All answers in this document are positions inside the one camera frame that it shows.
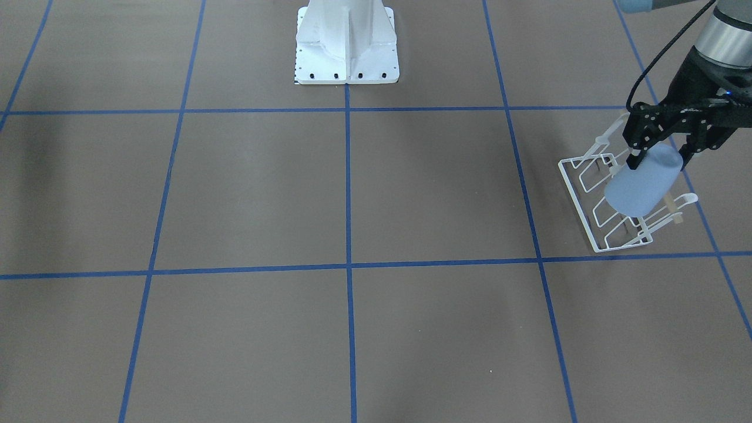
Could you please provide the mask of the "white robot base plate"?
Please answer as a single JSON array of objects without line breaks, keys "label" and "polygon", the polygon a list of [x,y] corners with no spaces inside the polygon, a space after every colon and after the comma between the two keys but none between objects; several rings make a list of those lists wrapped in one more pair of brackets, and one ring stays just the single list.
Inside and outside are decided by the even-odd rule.
[{"label": "white robot base plate", "polygon": [[400,80],[397,26],[381,1],[309,1],[298,8],[294,81],[301,85]]}]

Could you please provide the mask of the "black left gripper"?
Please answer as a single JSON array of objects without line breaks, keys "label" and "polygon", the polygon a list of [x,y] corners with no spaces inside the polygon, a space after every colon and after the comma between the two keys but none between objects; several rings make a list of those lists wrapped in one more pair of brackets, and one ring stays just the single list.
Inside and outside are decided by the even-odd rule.
[{"label": "black left gripper", "polygon": [[647,151],[677,133],[684,171],[696,153],[718,150],[738,129],[750,128],[750,68],[728,67],[690,51],[665,97],[657,104],[632,102],[637,87],[662,58],[660,52],[637,78],[627,99],[623,139],[631,151],[626,166],[637,170]]}]

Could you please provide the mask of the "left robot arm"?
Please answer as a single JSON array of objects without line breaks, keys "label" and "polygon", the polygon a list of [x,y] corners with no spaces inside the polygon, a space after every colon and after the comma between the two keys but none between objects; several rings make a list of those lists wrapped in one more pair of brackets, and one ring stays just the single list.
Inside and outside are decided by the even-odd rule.
[{"label": "left robot arm", "polygon": [[703,31],[655,105],[634,102],[636,89],[658,60],[679,40],[674,36],[632,86],[623,138],[631,149],[626,165],[639,168],[647,153],[676,133],[684,165],[705,150],[718,150],[740,128],[750,128],[751,20],[749,1],[709,1]]}]

